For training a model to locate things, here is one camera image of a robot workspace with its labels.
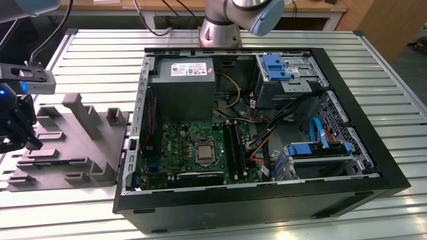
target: table leg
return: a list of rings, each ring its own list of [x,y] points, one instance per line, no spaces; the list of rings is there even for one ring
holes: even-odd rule
[[[332,12],[329,18],[325,21],[323,31],[335,31],[336,26],[339,25],[343,13]]]
[[[156,29],[156,23],[154,23],[154,11],[142,11],[142,16],[145,18],[146,25],[150,29]]]

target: metal chassis frame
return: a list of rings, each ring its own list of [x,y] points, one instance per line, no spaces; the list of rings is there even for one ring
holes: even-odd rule
[[[124,190],[122,180],[124,172],[120,171],[117,188],[116,188],[116,198],[113,202],[113,212],[120,214],[128,210],[138,209],[150,211],[154,208],[166,207],[166,206],[185,206],[185,205],[199,205],[199,204],[213,204],[221,203],[224,201],[248,201],[269,198],[287,198],[304,195],[320,195],[320,194],[335,194],[335,193],[348,193],[352,192],[355,196],[367,195],[356,203],[345,205],[339,211],[333,214],[319,214],[316,217],[329,217],[339,216],[360,206],[363,203],[371,201],[379,196],[385,197],[391,196],[395,193],[400,192],[408,188],[409,182],[403,175],[400,168],[389,154],[388,149],[373,129],[373,126],[361,110],[361,107],[357,104],[357,101],[345,85],[345,82],[333,66],[333,63],[321,48],[241,48],[241,49],[217,49],[219,53],[229,52],[231,55],[240,55],[241,52],[281,52],[281,51],[311,51],[313,58],[317,61],[319,67],[323,71],[325,78],[328,79],[329,85],[335,91],[335,95],[340,102],[340,105],[344,108],[349,119],[349,125],[357,131],[359,137],[367,151],[377,165],[381,177],[377,178],[365,178],[357,180],[343,180],[343,181],[331,181],[331,182],[305,182],[297,188],[289,186],[289,184],[259,184],[261,187],[248,187],[240,188],[239,194],[235,193],[235,189],[211,189],[209,193],[207,191],[188,191],[188,192],[174,192],[173,198],[170,197],[170,192],[157,192],[156,194],[134,194],[128,195]],[[195,56],[203,53],[203,48],[173,48],[173,52],[180,52],[181,56]],[[164,49],[148,49],[145,48],[145,57],[152,57],[158,54],[164,54]],[[212,55],[212,53],[201,54],[200,57]],[[144,63],[141,69],[140,77],[140,86],[145,86],[145,80],[148,77],[149,65]],[[144,91],[137,90],[136,102],[144,94]],[[128,169],[128,163],[122,163],[124,169]]]

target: metal table surface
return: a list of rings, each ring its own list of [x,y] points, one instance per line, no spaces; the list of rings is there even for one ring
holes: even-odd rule
[[[241,41],[244,47],[325,49],[412,187],[340,217],[144,235],[112,214],[114,186],[4,191],[20,150],[4,154],[0,165],[0,239],[427,239],[427,109],[365,38],[324,31],[273,31],[255,37],[243,31]],[[195,30],[164,37],[145,30],[78,30],[65,35],[48,65],[56,94],[40,95],[36,108],[57,106],[64,113],[64,94],[78,92],[97,112],[109,107],[132,111],[144,48],[197,43]]]

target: power supply label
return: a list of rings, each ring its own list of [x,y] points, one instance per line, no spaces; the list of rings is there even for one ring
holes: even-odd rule
[[[207,63],[173,63],[170,65],[170,76],[207,76]]]

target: green circuit board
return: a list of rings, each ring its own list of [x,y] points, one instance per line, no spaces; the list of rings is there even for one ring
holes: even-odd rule
[[[247,123],[239,125],[240,139],[245,143],[251,140]],[[215,163],[211,165],[196,162],[197,142],[209,141],[215,145]],[[228,174],[227,154],[224,148],[223,123],[188,123],[162,125],[160,173],[176,172],[224,172],[224,184],[259,182],[256,168],[247,170],[243,179],[233,179]]]

